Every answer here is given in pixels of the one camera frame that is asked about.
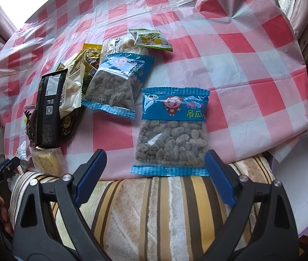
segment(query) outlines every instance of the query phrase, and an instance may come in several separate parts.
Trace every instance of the blue gripper pad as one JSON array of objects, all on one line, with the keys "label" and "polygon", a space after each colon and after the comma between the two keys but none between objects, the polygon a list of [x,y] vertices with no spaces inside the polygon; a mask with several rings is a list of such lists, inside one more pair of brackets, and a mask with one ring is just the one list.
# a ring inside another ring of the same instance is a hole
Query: blue gripper pad
[{"label": "blue gripper pad", "polygon": [[107,154],[104,150],[102,150],[96,158],[93,158],[93,156],[90,158],[92,162],[89,160],[86,163],[86,165],[90,166],[77,185],[74,202],[78,208],[86,203],[90,198],[90,195],[107,164]]},{"label": "blue gripper pad", "polygon": [[2,163],[0,163],[0,169],[6,164],[9,163],[10,160],[9,159],[5,159]]},{"label": "blue gripper pad", "polygon": [[233,208],[236,204],[233,186],[219,164],[220,163],[218,163],[218,160],[208,151],[205,155],[205,167],[209,172],[210,177],[224,204],[227,204]]}]

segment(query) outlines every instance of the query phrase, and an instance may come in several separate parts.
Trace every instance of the plastic tablecloth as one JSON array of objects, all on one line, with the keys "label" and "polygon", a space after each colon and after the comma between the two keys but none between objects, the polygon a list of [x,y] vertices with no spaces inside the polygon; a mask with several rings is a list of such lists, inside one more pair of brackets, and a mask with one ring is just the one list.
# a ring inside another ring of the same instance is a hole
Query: plastic tablecloth
[{"label": "plastic tablecloth", "polygon": [[[144,87],[210,90],[209,147],[224,162],[275,146],[281,159],[307,129],[306,67],[277,0],[49,0],[0,52],[7,157],[26,140],[23,107],[35,103],[40,77],[84,42],[101,44],[129,28],[161,30],[173,45],[173,53],[153,51]],[[88,109],[61,147],[69,171],[102,148],[108,155],[103,179],[134,177],[141,101],[134,120]]]}]

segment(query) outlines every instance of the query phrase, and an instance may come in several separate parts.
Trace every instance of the cartoon pig logo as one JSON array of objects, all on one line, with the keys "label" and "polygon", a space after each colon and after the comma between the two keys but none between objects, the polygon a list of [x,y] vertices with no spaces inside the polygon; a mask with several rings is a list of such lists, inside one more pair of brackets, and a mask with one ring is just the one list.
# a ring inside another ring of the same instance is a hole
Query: cartoon pig logo
[{"label": "cartoon pig logo", "polygon": [[166,111],[168,111],[168,114],[174,116],[177,111],[180,111],[179,107],[182,105],[182,102],[182,98],[178,96],[170,96],[164,100],[163,105]]},{"label": "cartoon pig logo", "polygon": [[127,58],[123,57],[123,58],[119,58],[117,60],[115,60],[114,62],[117,66],[123,66],[124,64],[127,63]]}]

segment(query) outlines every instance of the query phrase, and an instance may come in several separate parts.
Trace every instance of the qr code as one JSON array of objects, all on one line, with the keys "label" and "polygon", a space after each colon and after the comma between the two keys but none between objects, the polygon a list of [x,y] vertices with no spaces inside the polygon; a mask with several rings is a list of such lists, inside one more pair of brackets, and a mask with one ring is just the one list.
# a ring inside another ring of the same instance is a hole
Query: qr code
[{"label": "qr code", "polygon": [[52,114],[52,106],[47,106],[47,112],[45,114],[46,115],[51,115]]}]

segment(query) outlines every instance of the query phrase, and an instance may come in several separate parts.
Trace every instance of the human hand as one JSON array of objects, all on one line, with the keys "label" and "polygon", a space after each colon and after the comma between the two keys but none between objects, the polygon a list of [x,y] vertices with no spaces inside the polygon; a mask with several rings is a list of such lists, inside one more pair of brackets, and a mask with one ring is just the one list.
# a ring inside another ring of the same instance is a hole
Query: human hand
[{"label": "human hand", "polygon": [[7,209],[4,208],[4,199],[2,197],[0,197],[0,216],[2,220],[5,222],[4,224],[5,231],[11,236],[13,236],[13,228],[9,221],[9,213]]}]

